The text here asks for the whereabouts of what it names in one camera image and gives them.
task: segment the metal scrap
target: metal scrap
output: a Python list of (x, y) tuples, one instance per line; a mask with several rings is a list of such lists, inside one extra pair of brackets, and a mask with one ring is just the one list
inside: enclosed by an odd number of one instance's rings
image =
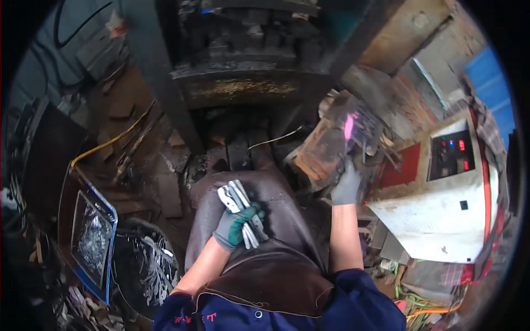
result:
[(140, 274), (145, 274), (140, 284), (145, 289), (146, 304), (161, 306), (173, 290), (173, 282), (177, 275), (173, 253), (166, 249), (165, 239), (162, 236), (155, 240), (145, 236), (135, 238), (134, 241), (134, 250), (140, 261)]

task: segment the black cable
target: black cable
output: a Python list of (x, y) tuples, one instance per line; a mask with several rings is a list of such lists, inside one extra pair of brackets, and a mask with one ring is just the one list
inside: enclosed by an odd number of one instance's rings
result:
[(40, 67), (42, 68), (42, 74), (44, 75), (45, 85), (44, 85), (44, 95), (48, 94), (48, 82), (50, 81), (50, 78), (48, 76), (48, 71), (46, 70), (46, 66), (44, 65), (44, 61), (42, 60), (42, 57), (40, 56), (39, 52), (35, 49), (35, 47), (30, 46), (30, 51), (35, 55), (37, 62), (40, 64)]
[(61, 19), (61, 12), (63, 11), (63, 6), (65, 4), (66, 0), (60, 0), (59, 6), (57, 7), (57, 11), (55, 12), (55, 20), (54, 20), (54, 45), (57, 49), (61, 49), (66, 44), (68, 44), (72, 38), (81, 30), (82, 27), (85, 26), (86, 23), (88, 23), (91, 19), (94, 18), (97, 14), (99, 14), (100, 11), (107, 8), (112, 4), (112, 2), (108, 2), (104, 4), (103, 6), (99, 7), (95, 12), (93, 12), (81, 25), (75, 29), (74, 33), (72, 33), (68, 38), (66, 38), (65, 41), (59, 41), (59, 22)]
[(74, 83), (74, 84), (66, 84), (63, 79), (61, 78), (60, 76), (60, 73), (59, 73), (59, 65), (57, 64), (57, 59), (55, 58), (54, 54), (51, 52), (51, 50), (46, 47), (45, 45), (43, 45), (40, 41), (38, 41), (37, 39), (35, 39), (35, 45), (37, 45), (43, 52), (44, 54), (49, 58), (49, 60), (51, 61), (51, 65), (54, 69), (54, 74), (55, 74), (55, 78), (57, 80), (57, 85), (58, 85), (58, 88), (59, 88), (59, 93), (61, 95), (64, 95), (64, 89), (65, 88), (74, 88), (74, 87), (79, 87), (81, 84), (83, 84), (85, 82), (85, 78), (81, 78), (81, 80), (77, 83)]

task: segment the gloved hand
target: gloved hand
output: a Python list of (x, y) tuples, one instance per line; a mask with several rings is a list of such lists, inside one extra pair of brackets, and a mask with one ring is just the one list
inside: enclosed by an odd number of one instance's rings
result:
[(361, 184), (361, 176), (355, 170), (351, 158), (347, 156), (342, 162), (344, 172), (340, 176), (339, 183), (331, 190), (333, 205), (357, 203), (357, 191)]
[(265, 213), (256, 202), (252, 202), (250, 207), (237, 213), (231, 213), (227, 210), (221, 216), (219, 225), (212, 233), (212, 236), (222, 248), (233, 252), (235, 251), (235, 247), (243, 241), (243, 234), (241, 233), (243, 224), (250, 221), (256, 214), (263, 221)]

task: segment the worker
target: worker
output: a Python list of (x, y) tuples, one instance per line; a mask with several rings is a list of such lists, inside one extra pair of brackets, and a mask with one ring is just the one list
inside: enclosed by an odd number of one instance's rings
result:
[[(349, 159), (343, 168), (338, 184), (331, 191), (333, 206), (327, 274), (319, 270), (310, 253), (303, 254), (304, 249), (292, 248), (303, 247), (297, 244), (301, 239), (284, 243), (271, 236), (256, 249), (242, 247), (243, 223), (256, 214), (263, 218), (258, 204), (238, 213), (224, 211), (220, 219), (217, 218), (216, 229), (208, 233), (207, 240), (205, 237), (206, 243), (197, 258), (161, 306), (153, 330), (404, 331), (405, 316), (390, 298), (378, 291), (363, 270), (356, 214), (360, 176)], [(245, 174), (238, 174), (236, 177), (245, 183)], [(265, 173), (256, 176), (261, 187), (276, 182), (265, 179), (266, 176)], [(276, 192), (270, 187), (263, 190)], [(273, 218), (272, 214), (278, 217), (282, 203), (288, 204), (285, 209), (288, 211), (283, 211), (286, 215), (279, 219), (284, 231), (290, 233), (283, 240), (290, 241), (305, 230), (300, 227), (289, 232), (298, 225), (296, 220), (288, 219), (298, 216), (293, 211), (296, 208), (289, 206), (289, 199), (278, 203), (283, 199), (280, 197), (286, 196), (280, 193), (280, 196), (271, 197), (268, 200), (276, 204), (267, 208)], [(210, 208), (212, 204), (213, 200), (199, 208)], [(198, 209), (197, 214), (207, 218), (212, 211), (201, 213)], [(197, 226), (200, 228), (205, 228), (205, 224)], [(235, 251), (241, 254), (233, 258)]]

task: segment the wire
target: wire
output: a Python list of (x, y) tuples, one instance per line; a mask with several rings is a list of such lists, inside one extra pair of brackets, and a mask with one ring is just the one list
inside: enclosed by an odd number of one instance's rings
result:
[(276, 141), (276, 140), (280, 140), (280, 139), (284, 139), (285, 137), (288, 137), (290, 135), (293, 135), (295, 134), (296, 132), (298, 132), (298, 130), (300, 130), (302, 128), (302, 126), (299, 126), (298, 129), (294, 130), (293, 132), (289, 132), (288, 134), (286, 135), (283, 135), (279, 138), (276, 138), (276, 139), (272, 139), (272, 140), (267, 140), (267, 141), (264, 141), (264, 142), (260, 142), (259, 144), (256, 144), (256, 145), (252, 145), (249, 147), (249, 150), (256, 147), (256, 146), (259, 146), (259, 145), (263, 145), (263, 144), (268, 144), (269, 142), (273, 142), (273, 141)]
[(35, 58), (37, 59), (37, 62), (39, 63), (42, 74), (44, 75), (44, 95), (48, 94), (48, 82), (50, 81), (50, 77), (48, 76), (48, 71), (46, 70), (46, 65), (44, 65), (44, 61), (42, 60), (42, 57), (40, 56), (39, 52), (35, 49), (35, 47), (30, 46), (30, 51), (35, 55)]
[(66, 84), (63, 79), (61, 78), (61, 75), (59, 73), (59, 65), (57, 64), (57, 59), (55, 58), (55, 55), (51, 52), (51, 50), (46, 47), (44, 44), (42, 44), (39, 40), (35, 39), (35, 45), (37, 45), (44, 54), (50, 59), (51, 66), (54, 69), (55, 79), (57, 81), (57, 85), (59, 88), (59, 92), (61, 95), (64, 95), (64, 89), (65, 88), (73, 88), (73, 87), (79, 87), (82, 83), (85, 82), (85, 78), (81, 78), (81, 80), (74, 84)]
[(57, 11), (55, 12), (55, 20), (54, 20), (54, 45), (57, 49), (61, 49), (66, 44), (68, 44), (72, 38), (81, 30), (82, 27), (85, 26), (86, 23), (88, 23), (91, 19), (94, 18), (97, 14), (99, 14), (100, 11), (107, 8), (112, 4), (112, 1), (107, 2), (103, 6), (99, 7), (95, 12), (93, 12), (81, 25), (75, 29), (74, 33), (72, 33), (68, 38), (65, 39), (65, 41), (59, 41), (59, 22), (61, 19), (61, 13), (63, 12), (63, 6), (65, 5), (66, 0), (61, 0), (59, 2), (59, 6), (57, 7)]
[(92, 148), (91, 150), (89, 151), (86, 151), (84, 153), (82, 153), (81, 155), (79, 155), (78, 157), (76, 157), (75, 159), (72, 160), (72, 162), (70, 163), (70, 169), (74, 168), (75, 164), (81, 160), (82, 158), (94, 153), (95, 151), (98, 151), (100, 149), (103, 149), (111, 144), (113, 144), (114, 142), (118, 141), (119, 139), (123, 138), (126, 134), (128, 134), (129, 132), (132, 131), (132, 129), (134, 129), (134, 127), (142, 120), (142, 118), (144, 118), (147, 114), (149, 114), (149, 111), (151, 111), (151, 109), (153, 108), (153, 106), (155, 105), (155, 101), (153, 100), (153, 102), (151, 103), (151, 105), (147, 108), (147, 110), (142, 114), (142, 116), (140, 116), (140, 118), (138, 120), (136, 120), (136, 122), (134, 122), (129, 129), (127, 129), (126, 131), (122, 132), (119, 136), (107, 141), (106, 143), (104, 144), (101, 144), (97, 147), (94, 147)]

